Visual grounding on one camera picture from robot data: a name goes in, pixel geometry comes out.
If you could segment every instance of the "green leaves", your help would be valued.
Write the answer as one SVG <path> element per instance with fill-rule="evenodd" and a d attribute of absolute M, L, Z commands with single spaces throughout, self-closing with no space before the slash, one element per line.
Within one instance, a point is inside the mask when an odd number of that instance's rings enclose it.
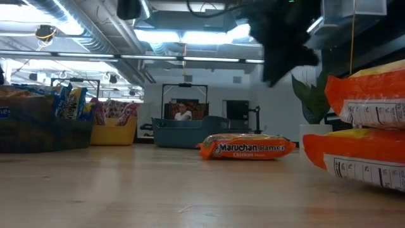
<path fill-rule="evenodd" d="M 292 76 L 292 88 L 302 103 L 302 113 L 309 124 L 319 124 L 328 113 L 330 105 L 325 95 L 327 74 L 322 72 L 316 79 L 317 86 L 308 86 Z"/>

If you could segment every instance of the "orange packaging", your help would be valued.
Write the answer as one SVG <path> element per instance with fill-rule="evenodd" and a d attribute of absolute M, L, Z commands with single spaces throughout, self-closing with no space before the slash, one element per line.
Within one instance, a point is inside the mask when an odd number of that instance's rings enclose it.
<path fill-rule="evenodd" d="M 342 130 L 303 143 L 311 162 L 336 177 L 405 191 L 403 130 Z"/>
<path fill-rule="evenodd" d="M 405 129 L 405 60 L 361 70 L 347 79 L 329 77 L 330 106 L 344 122 Z"/>
<path fill-rule="evenodd" d="M 296 148 L 296 144 L 282 136 L 217 134 L 208 136 L 199 147 L 200 155 L 205 160 L 215 158 L 271 160 L 289 154 Z"/>

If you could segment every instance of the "yellow bin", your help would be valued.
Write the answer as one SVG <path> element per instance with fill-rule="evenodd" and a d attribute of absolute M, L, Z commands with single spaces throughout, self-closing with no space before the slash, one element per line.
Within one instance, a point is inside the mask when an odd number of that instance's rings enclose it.
<path fill-rule="evenodd" d="M 117 118 L 107 118 L 106 125 L 94 125 L 90 144 L 93 146 L 129 146 L 134 143 L 137 129 L 136 117 L 131 117 L 125 126 L 116 126 Z"/>

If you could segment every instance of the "gray bin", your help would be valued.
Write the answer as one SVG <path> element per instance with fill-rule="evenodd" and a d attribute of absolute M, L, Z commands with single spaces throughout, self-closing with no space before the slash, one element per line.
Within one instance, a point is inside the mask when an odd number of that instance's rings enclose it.
<path fill-rule="evenodd" d="M 152 118 L 154 143 L 165 148 L 196 148 L 206 137 L 228 133 L 229 120 L 205 117 L 203 120 L 176 121 Z"/>

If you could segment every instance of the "white shirt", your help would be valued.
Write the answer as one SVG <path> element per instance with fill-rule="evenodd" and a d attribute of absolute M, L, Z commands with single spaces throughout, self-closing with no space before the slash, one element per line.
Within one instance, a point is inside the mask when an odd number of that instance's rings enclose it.
<path fill-rule="evenodd" d="M 191 119 L 192 119 L 191 111 L 186 111 L 184 114 L 176 113 L 176 115 L 175 115 L 175 120 L 183 121 L 183 120 L 185 120 L 185 117 L 186 117 L 186 116 L 189 116 L 189 117 L 190 117 L 190 120 L 191 120 Z"/>

